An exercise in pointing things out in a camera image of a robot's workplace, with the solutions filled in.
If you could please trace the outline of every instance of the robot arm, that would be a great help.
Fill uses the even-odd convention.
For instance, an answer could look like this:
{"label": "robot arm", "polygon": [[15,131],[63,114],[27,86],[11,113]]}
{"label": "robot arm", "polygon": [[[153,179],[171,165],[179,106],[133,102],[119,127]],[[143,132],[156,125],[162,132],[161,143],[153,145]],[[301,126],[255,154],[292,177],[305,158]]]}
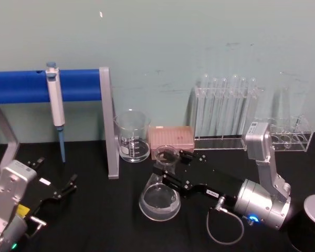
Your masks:
{"label": "robot arm", "polygon": [[209,196],[217,200],[216,210],[246,218],[249,225],[258,222],[288,231],[292,244],[300,251],[315,251],[315,195],[301,205],[292,203],[290,185],[276,171],[267,123],[252,123],[246,143],[248,157],[256,160],[260,184],[217,171],[206,163],[204,155],[185,151],[180,152],[176,175],[158,165],[154,165],[153,172],[182,197],[194,193]]}
{"label": "robot arm", "polygon": [[43,159],[39,159],[32,165],[30,164],[32,169],[13,160],[2,170],[0,177],[0,252],[11,250],[12,245],[26,232],[28,220],[38,224],[34,234],[41,227],[47,225],[43,220],[33,216],[45,200],[60,200],[77,188],[74,185],[76,176],[73,176],[69,184],[61,191],[44,178],[38,177],[35,169],[42,162]]}

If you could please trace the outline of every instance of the white wall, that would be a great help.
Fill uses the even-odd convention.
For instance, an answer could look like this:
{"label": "white wall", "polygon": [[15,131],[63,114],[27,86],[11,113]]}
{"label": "white wall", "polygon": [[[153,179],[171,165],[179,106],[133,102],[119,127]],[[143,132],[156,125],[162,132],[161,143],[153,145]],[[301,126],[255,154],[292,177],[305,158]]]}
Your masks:
{"label": "white wall", "polygon": [[[0,71],[49,60],[109,66],[116,110],[143,109],[155,125],[183,123],[205,73],[290,85],[291,114],[305,112],[315,129],[315,1],[0,1]],[[48,104],[3,108],[22,142],[56,139],[50,113],[41,115]],[[66,140],[97,139],[99,112],[98,102],[66,104]]]}

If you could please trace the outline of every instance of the white pipette handle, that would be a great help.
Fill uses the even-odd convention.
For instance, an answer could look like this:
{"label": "white pipette handle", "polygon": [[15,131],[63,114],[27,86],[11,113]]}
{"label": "white pipette handle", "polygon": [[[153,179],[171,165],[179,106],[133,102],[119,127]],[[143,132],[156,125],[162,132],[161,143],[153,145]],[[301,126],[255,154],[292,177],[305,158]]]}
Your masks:
{"label": "white pipette handle", "polygon": [[55,62],[47,63],[46,75],[54,126],[63,126],[65,123],[63,99],[59,80],[59,69],[56,67]]}

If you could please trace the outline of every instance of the pipette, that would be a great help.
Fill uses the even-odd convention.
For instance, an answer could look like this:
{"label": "pipette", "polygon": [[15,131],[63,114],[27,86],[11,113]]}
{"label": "pipette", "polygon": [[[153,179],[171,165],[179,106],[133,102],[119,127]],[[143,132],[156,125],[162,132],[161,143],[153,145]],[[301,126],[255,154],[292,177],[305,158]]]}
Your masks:
{"label": "pipette", "polygon": [[59,144],[61,149],[62,161],[65,163],[65,149],[64,149],[64,110],[63,110],[63,100],[61,85],[59,80],[59,69],[56,67],[55,62],[47,63],[47,84],[50,97],[50,105],[52,112],[52,119],[54,121],[54,126],[58,131]]}

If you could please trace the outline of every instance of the black table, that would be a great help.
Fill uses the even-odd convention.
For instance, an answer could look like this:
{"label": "black table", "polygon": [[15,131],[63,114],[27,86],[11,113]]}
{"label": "black table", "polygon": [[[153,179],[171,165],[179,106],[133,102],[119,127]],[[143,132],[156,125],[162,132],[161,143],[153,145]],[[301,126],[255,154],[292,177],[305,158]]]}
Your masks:
{"label": "black table", "polygon": [[[243,150],[203,153],[215,169],[258,182],[255,162]],[[215,202],[202,195],[183,199],[180,212],[172,220],[150,221],[141,213],[138,199],[151,175],[151,160],[138,164],[121,161],[120,178],[109,180],[104,142],[68,142],[66,155],[67,163],[63,165],[58,143],[20,146],[16,159],[26,163],[43,156],[46,162],[39,171],[42,177],[61,187],[77,173],[78,189],[60,206],[45,207],[40,214],[49,218],[49,225],[15,251],[293,251],[284,233],[246,223],[238,244],[214,243],[207,234],[205,219]],[[277,152],[276,161],[278,173],[291,184],[292,197],[303,201],[315,194],[315,134],[308,152]],[[211,231],[227,241],[236,238],[240,230],[236,221],[217,214],[211,218]]]}

